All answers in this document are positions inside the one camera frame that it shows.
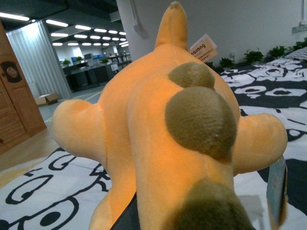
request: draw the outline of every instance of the gray curtain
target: gray curtain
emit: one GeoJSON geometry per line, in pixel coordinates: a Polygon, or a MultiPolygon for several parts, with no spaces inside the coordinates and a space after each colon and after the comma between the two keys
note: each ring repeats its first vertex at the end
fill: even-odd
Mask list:
{"type": "Polygon", "coordinates": [[[35,83],[41,95],[57,93],[70,98],[71,91],[43,21],[7,33],[28,83],[35,83]]]}

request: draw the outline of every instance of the stuffed dinosaur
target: stuffed dinosaur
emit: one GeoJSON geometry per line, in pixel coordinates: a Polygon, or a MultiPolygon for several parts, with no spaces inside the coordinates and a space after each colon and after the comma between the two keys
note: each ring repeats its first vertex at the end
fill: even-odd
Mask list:
{"type": "Polygon", "coordinates": [[[287,144],[276,117],[242,117],[226,82],[188,52],[178,2],[162,18],[154,51],[119,72],[96,104],[64,101],[53,133],[111,178],[92,230],[110,229],[135,192],[143,230],[253,229],[233,177],[271,165],[287,144]]]}

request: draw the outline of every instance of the ceiling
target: ceiling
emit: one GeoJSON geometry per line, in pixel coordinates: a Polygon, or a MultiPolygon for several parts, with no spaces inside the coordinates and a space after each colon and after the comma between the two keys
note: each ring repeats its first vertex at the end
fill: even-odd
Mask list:
{"type": "Polygon", "coordinates": [[[26,26],[35,20],[54,20],[67,23],[68,27],[46,24],[50,33],[68,33],[67,37],[51,37],[54,42],[65,43],[77,41],[79,44],[110,43],[118,44],[122,41],[105,41],[102,39],[90,39],[90,35],[100,37],[125,38],[124,35],[98,33],[95,28],[115,30],[123,32],[123,26],[119,18],[116,0],[0,0],[0,12],[29,17],[27,22],[1,17],[0,20],[6,32],[26,26]],[[75,25],[91,27],[91,30],[76,29],[75,25]],[[88,35],[86,39],[75,38],[75,34],[88,35]]]}

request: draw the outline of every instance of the floor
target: floor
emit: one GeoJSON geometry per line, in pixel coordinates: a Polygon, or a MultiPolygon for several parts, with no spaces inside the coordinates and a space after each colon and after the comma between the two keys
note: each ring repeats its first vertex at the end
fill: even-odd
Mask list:
{"type": "MultiPolygon", "coordinates": [[[[98,101],[103,88],[104,86],[100,86],[97,88],[74,92],[71,94],[71,98],[86,100],[94,104],[98,101]]],[[[47,129],[24,141],[13,149],[1,154],[0,173],[6,172],[8,169],[14,167],[16,168],[17,165],[25,164],[26,162],[36,164],[59,147],[54,140],[51,125],[53,113],[57,106],[63,101],[64,100],[60,100],[55,104],[39,107],[39,111],[45,121],[47,129]]]]}

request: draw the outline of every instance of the hang tag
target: hang tag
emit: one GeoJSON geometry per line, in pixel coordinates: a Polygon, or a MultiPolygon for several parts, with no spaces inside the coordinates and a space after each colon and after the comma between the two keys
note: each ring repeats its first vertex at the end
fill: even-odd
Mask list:
{"type": "Polygon", "coordinates": [[[281,157],[270,166],[267,185],[267,200],[271,217],[271,224],[279,226],[283,212],[283,201],[287,199],[287,166],[281,157]]]}
{"type": "Polygon", "coordinates": [[[216,47],[217,46],[213,40],[207,34],[205,34],[194,45],[191,46],[189,52],[194,57],[205,63],[217,55],[217,51],[215,50],[216,47]]]}

